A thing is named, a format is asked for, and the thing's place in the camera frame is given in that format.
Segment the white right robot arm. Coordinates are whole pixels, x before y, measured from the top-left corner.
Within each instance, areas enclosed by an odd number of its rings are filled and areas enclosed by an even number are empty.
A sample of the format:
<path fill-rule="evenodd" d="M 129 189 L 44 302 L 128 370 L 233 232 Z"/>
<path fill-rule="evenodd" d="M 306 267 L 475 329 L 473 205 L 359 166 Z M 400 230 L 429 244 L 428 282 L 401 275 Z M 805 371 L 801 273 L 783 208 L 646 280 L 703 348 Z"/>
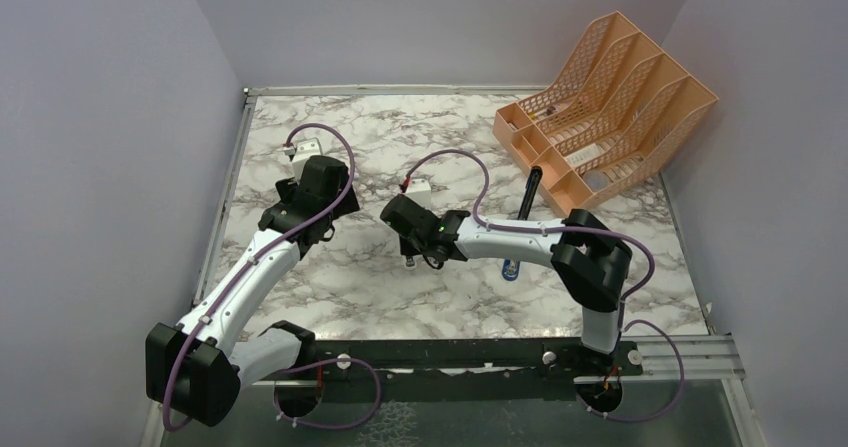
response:
<path fill-rule="evenodd" d="M 464 210 L 442 216 L 398 194 L 380 219 L 437 268 L 449 260 L 504 259 L 554 270 L 582 307 L 579 365 L 600 374 L 617 359 L 619 306 L 633 252 L 600 220 L 574 209 L 563 220 L 476 220 Z"/>

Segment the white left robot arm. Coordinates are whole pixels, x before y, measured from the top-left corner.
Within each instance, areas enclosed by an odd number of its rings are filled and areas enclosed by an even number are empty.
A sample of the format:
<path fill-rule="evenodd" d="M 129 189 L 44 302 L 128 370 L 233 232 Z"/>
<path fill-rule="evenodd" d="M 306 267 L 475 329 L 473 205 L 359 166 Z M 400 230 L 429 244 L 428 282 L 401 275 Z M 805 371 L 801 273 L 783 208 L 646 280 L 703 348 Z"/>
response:
<path fill-rule="evenodd" d="M 270 290 L 310 248 L 332 239 L 333 222 L 358 211 L 355 167 L 313 155 L 299 177 L 277 182 L 279 201 L 267 208 L 237 264 L 175 325 L 156 324 L 145 340 L 146 395 L 206 426 L 219 424 L 240 391 L 282 369 L 290 377 L 313 368 L 313 332 L 278 322 L 254 341 L 238 343 Z"/>

